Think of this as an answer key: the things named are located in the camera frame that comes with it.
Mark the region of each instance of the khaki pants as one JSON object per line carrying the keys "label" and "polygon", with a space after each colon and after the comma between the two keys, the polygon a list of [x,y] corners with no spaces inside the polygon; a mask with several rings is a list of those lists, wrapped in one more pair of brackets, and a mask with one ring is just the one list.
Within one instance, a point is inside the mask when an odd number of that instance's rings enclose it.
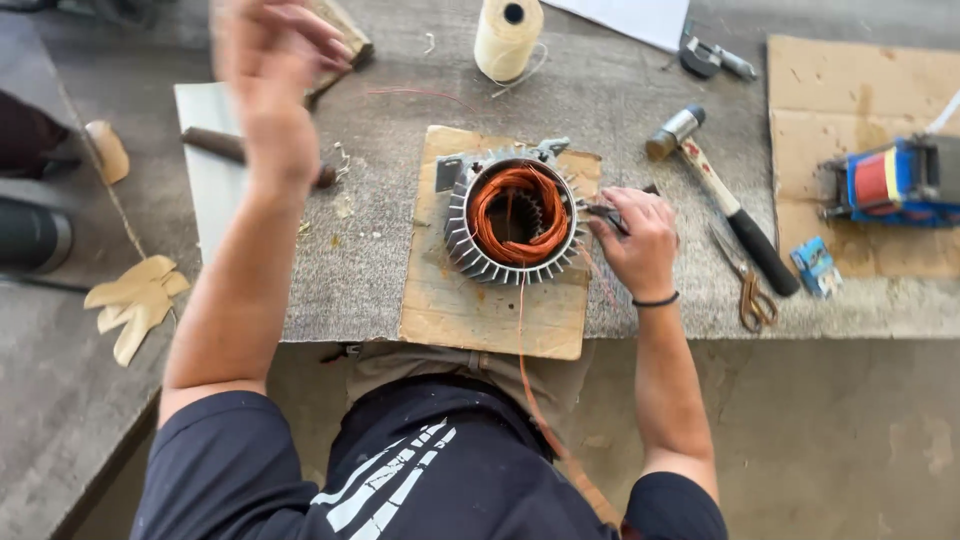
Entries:
{"label": "khaki pants", "polygon": [[[547,424],[564,442],[568,440],[570,413],[577,404],[596,342],[584,341],[580,359],[567,361],[526,356],[527,378]],[[394,380],[431,373],[453,373],[493,384],[530,412],[519,357],[449,347],[398,342],[361,345],[347,381],[348,406],[377,386]]]}

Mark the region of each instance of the hammer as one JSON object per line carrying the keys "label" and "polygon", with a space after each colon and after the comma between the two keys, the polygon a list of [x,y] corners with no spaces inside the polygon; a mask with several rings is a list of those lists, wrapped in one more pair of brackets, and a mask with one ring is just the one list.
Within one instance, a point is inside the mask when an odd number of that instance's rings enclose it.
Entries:
{"label": "hammer", "polygon": [[697,172],[700,182],[713,196],[720,211],[727,218],[727,223],[733,229],[740,245],[754,260],[770,286],[777,294],[787,297],[800,289],[800,283],[793,277],[786,265],[780,259],[773,244],[757,226],[754,218],[744,210],[733,197],[730,190],[720,181],[716,171],[707,161],[700,145],[690,136],[704,123],[707,114],[697,105],[689,105],[672,118],[667,120],[649,140],[647,140],[647,157],[652,161],[660,161],[680,148],[684,159]]}
{"label": "hammer", "polygon": [[[180,136],[180,140],[183,141],[183,144],[195,146],[222,158],[240,164],[247,163],[247,153],[241,136],[214,132],[203,128],[187,128]],[[321,161],[320,175],[314,181],[313,186],[317,189],[324,189],[333,185],[336,180],[336,167]]]}

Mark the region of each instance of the black shirt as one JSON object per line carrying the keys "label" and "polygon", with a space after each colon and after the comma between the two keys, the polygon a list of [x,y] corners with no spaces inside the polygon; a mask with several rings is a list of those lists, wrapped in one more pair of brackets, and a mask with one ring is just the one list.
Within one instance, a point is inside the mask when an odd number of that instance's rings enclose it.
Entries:
{"label": "black shirt", "polygon": [[[478,380],[386,384],[344,417],[320,491],[301,478],[273,402],[216,394],[157,434],[132,538],[617,538],[548,461],[525,419],[516,402]],[[710,496],[672,473],[636,482],[623,531],[727,537]]]}

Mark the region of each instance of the small blue box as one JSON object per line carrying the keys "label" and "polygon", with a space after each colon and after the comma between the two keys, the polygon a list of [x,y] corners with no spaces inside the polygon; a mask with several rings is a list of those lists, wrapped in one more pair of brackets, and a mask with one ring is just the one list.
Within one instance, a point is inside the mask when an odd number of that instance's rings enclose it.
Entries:
{"label": "small blue box", "polygon": [[806,289],[817,298],[828,298],[843,284],[840,271],[833,266],[833,257],[820,236],[790,252],[790,258],[800,270]]}

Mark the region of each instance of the wristband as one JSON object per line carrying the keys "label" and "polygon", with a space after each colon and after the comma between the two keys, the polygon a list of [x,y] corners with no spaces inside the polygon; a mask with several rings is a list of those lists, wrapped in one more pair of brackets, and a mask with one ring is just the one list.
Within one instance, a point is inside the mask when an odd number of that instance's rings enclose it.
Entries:
{"label": "wristband", "polygon": [[674,291],[674,292],[673,292],[673,296],[671,296],[670,298],[668,298],[668,299],[666,299],[666,300],[660,300],[659,302],[639,302],[636,298],[634,298],[634,306],[636,306],[636,307],[663,307],[663,306],[669,306],[669,305],[673,304],[674,302],[677,302],[677,299],[678,299],[678,298],[680,298],[680,291],[679,291],[679,290],[678,290],[678,291]]}

